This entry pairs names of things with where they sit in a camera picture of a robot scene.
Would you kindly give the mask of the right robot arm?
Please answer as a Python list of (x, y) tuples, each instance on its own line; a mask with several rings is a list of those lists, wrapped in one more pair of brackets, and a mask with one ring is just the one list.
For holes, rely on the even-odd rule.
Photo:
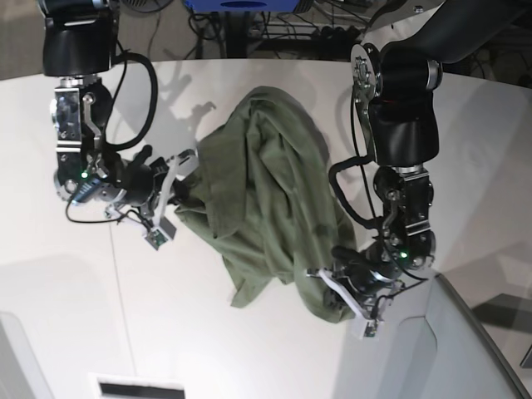
[[(155, 119), (159, 85), (155, 68), (144, 55), (126, 51), (118, 41), (120, 4), (117, 1), (40, 1), (45, 39), (42, 68), (59, 84), (50, 106), (57, 134), (54, 184), (70, 209), (93, 200), (105, 203), (103, 224), (126, 219), (138, 223), (145, 241), (159, 249), (175, 237), (168, 205), (180, 205), (188, 194), (183, 179), (198, 164), (187, 148), (169, 158), (153, 158), (144, 145), (132, 160), (120, 153), (139, 145)], [(100, 74), (136, 62), (148, 74), (150, 99), (145, 122), (132, 139), (110, 143), (106, 138), (116, 95)]]

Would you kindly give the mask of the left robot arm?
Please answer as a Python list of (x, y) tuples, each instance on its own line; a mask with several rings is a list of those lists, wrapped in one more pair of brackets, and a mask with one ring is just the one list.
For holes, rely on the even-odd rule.
[(445, 1), (413, 35), (383, 48), (371, 43), (351, 50), (350, 124), (361, 130), (366, 153), (331, 166), (329, 183), (341, 206), (352, 213), (337, 177), (352, 167), (377, 164), (364, 187), (382, 202), (382, 216), (352, 214), (376, 231), (364, 250), (337, 245), (332, 266), (313, 272), (327, 285), (335, 308), (348, 308), (357, 337), (374, 337), (389, 303), (405, 291), (403, 276), (434, 261), (436, 238), (429, 222), (434, 198), (426, 163), (440, 150), (433, 98), (443, 67), (488, 42), (525, 12), (528, 1)]

